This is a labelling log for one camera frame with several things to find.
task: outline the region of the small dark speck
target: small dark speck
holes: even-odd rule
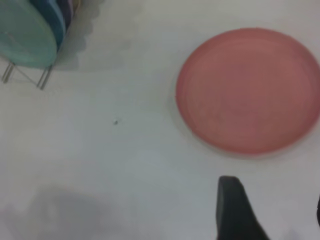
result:
[[[121,120],[119,119],[119,118],[117,118],[117,119],[115,119],[114,121],[113,121],[113,125],[118,125],[119,123],[121,122]]]

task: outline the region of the dish rack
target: dish rack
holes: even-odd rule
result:
[[[61,52],[61,49],[63,48],[64,46],[64,43],[66,42],[66,38],[68,37],[68,34],[70,32],[70,29],[73,25],[73,21],[75,20],[76,16],[77,16],[77,13],[79,12],[79,9],[81,7],[81,2],[79,1],[79,4],[77,6],[77,8],[74,10],[74,14],[73,14],[73,17],[72,17],[72,21],[71,21],[71,24],[69,26],[69,28],[67,29],[67,32],[64,36],[64,39],[63,39],[63,42],[57,52],[57,57],[56,57],[56,60],[54,61],[54,63],[44,69],[40,69],[40,68],[30,68],[30,67],[23,67],[23,68],[27,68],[29,70],[31,70],[31,75],[30,76],[30,73],[25,73],[25,71],[21,70],[19,67],[19,65],[16,65],[14,63],[12,63],[11,61],[7,60],[4,58],[4,61],[7,63],[7,67],[5,68],[3,74],[0,74],[0,77],[1,77],[1,81],[6,84],[8,83],[8,81],[12,78],[12,75],[14,73],[14,71],[17,71],[19,72],[22,76],[24,76],[24,78],[26,80],[28,80],[30,83],[34,84],[38,89],[40,90],[44,90],[47,83],[48,83],[48,80],[50,78],[50,75],[51,75],[51,72],[56,64],[56,61],[58,59],[58,56],[59,56],[59,53]],[[38,79],[34,79],[34,75],[35,75],[35,72],[37,71],[41,71],[40,72],[40,78]]]

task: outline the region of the stack of plates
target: stack of plates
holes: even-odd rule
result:
[[[0,0],[0,55],[16,65],[54,63],[79,0]]]

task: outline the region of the blue plate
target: blue plate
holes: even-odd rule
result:
[[[30,0],[30,2],[50,25],[59,49],[66,35],[66,24],[56,0]]]
[[[33,68],[47,67],[56,60],[54,34],[26,0],[0,0],[0,55]]]
[[[56,3],[58,4],[63,18],[64,18],[64,23],[65,23],[65,28],[68,29],[70,24],[71,24],[71,20],[73,17],[73,10],[72,8],[70,8],[70,4],[68,0],[56,0]]]

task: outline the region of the plate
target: plate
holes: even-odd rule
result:
[[[194,134],[229,152],[263,154],[304,136],[320,113],[320,68],[301,43],[260,28],[222,33],[188,58],[178,109]]]
[[[47,67],[55,61],[53,32],[28,1],[0,0],[0,55],[33,68]]]
[[[65,28],[68,29],[73,17],[73,6],[70,5],[70,0],[56,0],[59,6],[65,23]]]
[[[66,24],[56,0],[30,0],[30,3],[50,25],[59,49],[66,34]]]
[[[81,6],[81,0],[71,0],[73,5],[73,12],[76,12]]]

